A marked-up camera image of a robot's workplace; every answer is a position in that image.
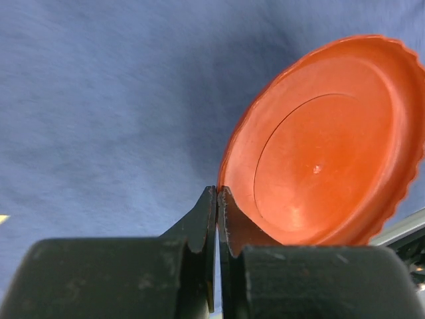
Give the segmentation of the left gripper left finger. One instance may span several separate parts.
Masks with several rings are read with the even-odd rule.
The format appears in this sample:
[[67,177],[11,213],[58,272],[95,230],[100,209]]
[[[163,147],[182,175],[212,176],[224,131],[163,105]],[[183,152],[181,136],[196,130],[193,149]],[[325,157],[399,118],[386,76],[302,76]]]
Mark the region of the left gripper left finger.
[[208,318],[214,312],[216,188],[158,237],[36,242],[2,318]]

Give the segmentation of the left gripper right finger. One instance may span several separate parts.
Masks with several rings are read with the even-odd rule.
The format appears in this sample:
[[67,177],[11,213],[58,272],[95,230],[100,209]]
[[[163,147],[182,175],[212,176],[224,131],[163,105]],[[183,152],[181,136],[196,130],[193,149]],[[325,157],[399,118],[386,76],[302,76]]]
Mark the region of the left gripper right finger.
[[224,318],[423,318],[424,228],[388,246],[284,246],[218,195]]

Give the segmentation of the red round plate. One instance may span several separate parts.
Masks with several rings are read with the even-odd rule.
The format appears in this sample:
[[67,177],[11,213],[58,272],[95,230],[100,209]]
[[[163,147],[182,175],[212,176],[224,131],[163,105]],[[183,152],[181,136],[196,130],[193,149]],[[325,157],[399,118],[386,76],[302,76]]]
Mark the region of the red round plate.
[[402,41],[340,39],[279,74],[237,124],[218,173],[284,245],[364,245],[424,159],[424,66]]

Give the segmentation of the blue embroidered cloth placemat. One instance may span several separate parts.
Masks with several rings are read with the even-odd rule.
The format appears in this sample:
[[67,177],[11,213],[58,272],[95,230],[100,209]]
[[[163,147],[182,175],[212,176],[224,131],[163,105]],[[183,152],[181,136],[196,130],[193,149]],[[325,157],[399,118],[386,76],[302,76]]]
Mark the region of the blue embroidered cloth placemat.
[[423,1],[2,1],[1,295],[50,237],[156,236],[246,107],[359,34],[424,54]]

